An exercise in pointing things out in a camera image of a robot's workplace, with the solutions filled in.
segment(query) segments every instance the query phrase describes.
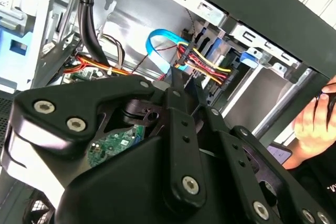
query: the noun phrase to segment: smartphone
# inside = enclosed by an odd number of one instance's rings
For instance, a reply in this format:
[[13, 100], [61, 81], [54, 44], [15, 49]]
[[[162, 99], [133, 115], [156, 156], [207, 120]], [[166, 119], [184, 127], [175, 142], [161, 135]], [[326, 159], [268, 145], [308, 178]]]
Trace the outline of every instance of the smartphone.
[[293, 154], [291, 150], [277, 143], [271, 143], [267, 150], [280, 164], [285, 163]]

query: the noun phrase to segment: yellow wire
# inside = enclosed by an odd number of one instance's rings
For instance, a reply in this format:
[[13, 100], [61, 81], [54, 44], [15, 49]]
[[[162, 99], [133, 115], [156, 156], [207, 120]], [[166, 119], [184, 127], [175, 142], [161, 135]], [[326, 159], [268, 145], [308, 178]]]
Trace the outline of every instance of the yellow wire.
[[199, 71], [199, 72], [201, 72], [201, 73], [203, 73], [203, 74], [205, 74], [206, 76], [209, 76], [211, 79], [213, 79], [215, 82], [217, 82], [219, 85], [222, 85], [222, 83], [218, 80], [218, 79], [216, 79], [215, 77], [213, 77], [213, 76], [211, 76], [210, 74], [208, 74], [207, 72], [205, 72], [205, 71], [203, 71], [202, 69], [200, 69], [200, 68], [198, 68], [198, 67], [196, 67], [196, 66], [193, 66], [193, 65], [191, 65], [191, 64], [189, 64], [189, 63], [185, 63], [187, 66], [189, 66], [189, 67], [191, 67], [191, 68], [193, 68], [193, 69], [196, 69], [197, 71]]
[[82, 60], [83, 60], [84, 62], [86, 62], [86, 63], [92, 65], [92, 66], [95, 66], [95, 67], [97, 67], [97, 68], [104, 69], [104, 70], [106, 70], [106, 71], [111, 71], [111, 72], [113, 72], [113, 73], [122, 74], [122, 75], [124, 75], [124, 76], [129, 75], [127, 72], [118, 71], [118, 70], [116, 70], [116, 69], [111, 69], [111, 68], [109, 68], [109, 67], [106, 67], [106, 66], [104, 66], [104, 65], [101, 65], [101, 64], [99, 64], [99, 63], [94, 63], [94, 62], [92, 62], [92, 61], [90, 61], [90, 60], [87, 60], [87, 59], [84, 59], [84, 58], [82, 58]]
[[[179, 42], [177, 43], [177, 45], [185, 45], [185, 46], [189, 46], [188, 43], [186, 42]], [[219, 71], [222, 72], [231, 72], [230, 69], [225, 69], [225, 68], [220, 68], [219, 66], [216, 66], [215, 64], [213, 64], [211, 61], [207, 60], [196, 48], [194, 48], [194, 52], [202, 59], [204, 60], [207, 64], [209, 64], [211, 67], [218, 69]]]

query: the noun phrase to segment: blue plastic tab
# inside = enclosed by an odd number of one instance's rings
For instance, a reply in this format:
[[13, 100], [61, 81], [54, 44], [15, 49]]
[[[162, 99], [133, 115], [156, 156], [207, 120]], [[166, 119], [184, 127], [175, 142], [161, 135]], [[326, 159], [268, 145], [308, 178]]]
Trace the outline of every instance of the blue plastic tab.
[[248, 65], [249, 67], [255, 69], [257, 68], [258, 60], [247, 52], [243, 52], [240, 57], [241, 63]]

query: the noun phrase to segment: motherboard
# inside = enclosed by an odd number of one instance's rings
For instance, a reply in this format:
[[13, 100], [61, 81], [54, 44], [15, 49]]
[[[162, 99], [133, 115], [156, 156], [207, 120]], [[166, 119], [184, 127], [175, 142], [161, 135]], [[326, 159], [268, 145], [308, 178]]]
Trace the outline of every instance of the motherboard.
[[[65, 74], [63, 84], [93, 81], [100, 78], [95, 68], [86, 68], [72, 74]], [[110, 134], [93, 143], [88, 151], [88, 161], [91, 167], [95, 167], [109, 158], [123, 152], [127, 148], [143, 140], [145, 127], [135, 125], [131, 130], [119, 134]]]
[[91, 167], [95, 167], [109, 158], [123, 152], [127, 148], [143, 140], [145, 128], [135, 125], [131, 130], [119, 134], [110, 134], [91, 143], [88, 159]]

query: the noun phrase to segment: silver screw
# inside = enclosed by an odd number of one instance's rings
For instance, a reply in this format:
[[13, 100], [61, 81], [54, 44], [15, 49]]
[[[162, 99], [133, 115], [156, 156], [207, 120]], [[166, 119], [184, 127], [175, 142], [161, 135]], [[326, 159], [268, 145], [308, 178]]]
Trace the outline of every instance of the silver screw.
[[315, 219], [311, 213], [305, 209], [302, 210], [303, 215], [310, 223], [315, 223]]
[[145, 87], [145, 88], [149, 88], [149, 85], [147, 82], [141, 81], [140, 82], [141, 86]]
[[244, 136], [248, 136], [248, 133], [246, 130], [244, 129], [240, 129], [240, 132], [244, 135]]
[[263, 219], [263, 220], [268, 220], [269, 218], [269, 213], [267, 208], [260, 202], [255, 201], [253, 203], [253, 208], [255, 210], [255, 212], [257, 213], [257, 215]]
[[198, 194], [200, 190], [197, 181], [192, 177], [185, 176], [182, 179], [182, 184], [184, 189], [186, 189], [186, 191], [192, 195]]
[[38, 101], [34, 103], [34, 109], [38, 113], [50, 114], [55, 111], [55, 106], [51, 102], [48, 102], [48, 101]]
[[214, 113], [215, 115], [219, 115], [219, 112], [216, 109], [211, 109], [212, 113]]
[[323, 224], [330, 224], [330, 221], [328, 218], [321, 212], [317, 212], [317, 216], [320, 218], [320, 220], [323, 222]]
[[173, 94], [176, 95], [177, 97], [180, 97], [180, 93], [178, 93], [177, 91], [173, 91]]
[[67, 126], [72, 131], [81, 132], [85, 130], [86, 123], [80, 118], [70, 118], [67, 121]]

